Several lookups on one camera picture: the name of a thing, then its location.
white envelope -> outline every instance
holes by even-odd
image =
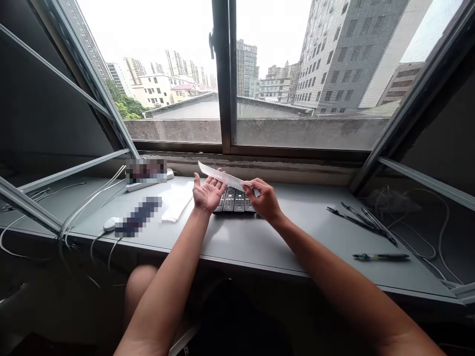
[[[242,186],[247,185],[249,188],[252,189],[252,184],[251,183],[245,182],[243,180],[240,180],[239,178],[233,177],[232,175],[229,175],[227,173],[220,172],[216,169],[213,169],[213,168],[211,168],[207,165],[202,164],[200,161],[198,161],[198,165],[199,165],[199,168],[201,169],[201,171],[204,174],[206,174],[207,176],[216,178],[217,180],[219,180],[223,183],[226,183],[227,185],[229,185],[233,188],[244,191]]]

sky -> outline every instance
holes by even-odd
[[[106,62],[123,57],[168,66],[165,49],[216,73],[208,34],[211,0],[77,0]],[[462,0],[433,0],[401,61],[425,60]],[[237,0],[237,39],[257,46],[259,77],[300,59],[311,0]]]

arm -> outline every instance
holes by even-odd
[[[226,185],[195,173],[194,208],[125,331],[116,355],[168,355],[190,292],[209,218]]]
[[[279,233],[326,298],[380,355],[444,355],[427,334],[360,272],[292,223],[280,210],[274,189],[257,178],[244,187],[256,212]]]

desk surface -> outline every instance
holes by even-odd
[[[145,196],[161,196],[162,208],[146,224],[142,232],[136,237],[124,238],[120,244],[169,252],[193,209],[193,200],[185,207],[176,223],[162,222],[161,216],[173,203],[174,188],[183,187],[191,180],[192,178],[188,177],[175,177],[167,183],[152,185],[134,192],[123,190],[97,211],[99,206],[120,188],[121,183],[101,194],[100,199],[87,207],[72,235],[94,238],[101,232],[104,222],[109,218],[127,216]],[[70,177],[52,184],[52,191],[79,181],[88,183],[53,195],[41,202],[41,205],[60,220],[64,220],[77,204],[104,184],[106,179]],[[431,299],[440,297],[445,301],[451,299],[454,302],[458,301],[402,243],[396,248],[383,237],[328,212],[327,206],[342,210],[341,201],[360,210],[362,204],[345,188],[274,184],[274,189],[284,214],[382,289],[409,295],[415,293],[418,296],[423,296],[419,294],[423,293]],[[0,214],[0,225],[6,226],[18,216],[19,212]],[[23,219],[15,227],[17,230],[51,236],[49,231],[29,219]],[[106,235],[103,240],[113,242],[115,237]],[[362,262],[353,259],[354,253],[363,252],[406,253],[411,257],[404,263]],[[307,276],[277,232],[256,215],[245,217],[212,215],[201,258],[254,269]]]

forearm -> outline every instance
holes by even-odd
[[[193,209],[172,251],[140,300],[124,339],[158,341],[160,350],[168,353],[185,308],[209,218],[208,212]]]
[[[383,291],[283,215],[270,221],[327,299],[377,347],[399,337],[437,348]]]

